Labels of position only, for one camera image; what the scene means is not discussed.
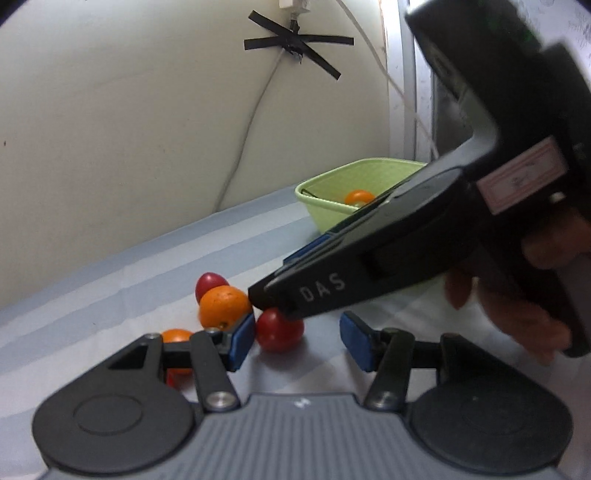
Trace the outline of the right hand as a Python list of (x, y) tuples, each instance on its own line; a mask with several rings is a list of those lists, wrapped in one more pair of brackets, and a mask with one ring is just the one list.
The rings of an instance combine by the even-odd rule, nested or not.
[[(570, 210), (524, 239), (523, 252), (538, 269), (565, 267), (579, 255), (590, 252), (590, 222)], [(548, 313), (532, 292), (531, 287), (503, 286), (499, 280), (464, 272), (450, 272), (445, 277), (445, 296), (454, 309), (463, 308), (476, 293), (497, 329), (538, 363), (549, 365), (557, 353), (571, 347), (572, 332), (563, 320)]]

